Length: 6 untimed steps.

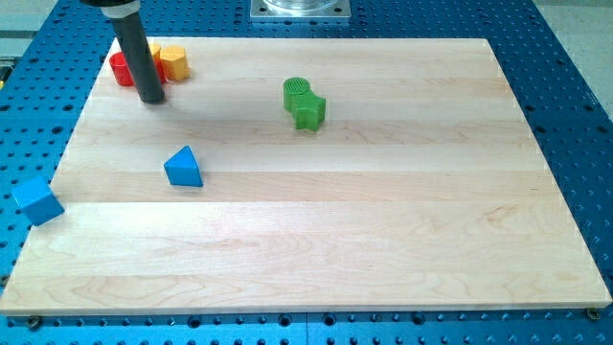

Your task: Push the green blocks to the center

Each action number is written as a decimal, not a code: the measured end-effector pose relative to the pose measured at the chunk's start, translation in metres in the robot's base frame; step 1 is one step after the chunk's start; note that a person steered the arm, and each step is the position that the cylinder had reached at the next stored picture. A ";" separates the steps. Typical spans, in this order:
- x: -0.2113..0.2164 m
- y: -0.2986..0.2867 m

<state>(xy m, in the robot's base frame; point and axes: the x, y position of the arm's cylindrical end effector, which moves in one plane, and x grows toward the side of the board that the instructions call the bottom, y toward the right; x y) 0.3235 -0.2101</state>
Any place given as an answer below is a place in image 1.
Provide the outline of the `robot arm end black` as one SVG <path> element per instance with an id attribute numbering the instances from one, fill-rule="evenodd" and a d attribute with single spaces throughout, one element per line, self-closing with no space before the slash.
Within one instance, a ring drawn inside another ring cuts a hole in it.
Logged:
<path id="1" fill-rule="evenodd" d="M 81 3 L 98 8 L 117 7 L 130 4 L 135 0 L 80 0 Z"/>

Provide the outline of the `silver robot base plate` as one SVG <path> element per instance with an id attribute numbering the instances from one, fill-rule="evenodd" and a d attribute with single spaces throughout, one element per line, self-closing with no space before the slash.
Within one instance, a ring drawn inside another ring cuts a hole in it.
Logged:
<path id="1" fill-rule="evenodd" d="M 251 0 L 250 17 L 277 18 L 349 18 L 350 0 Z"/>

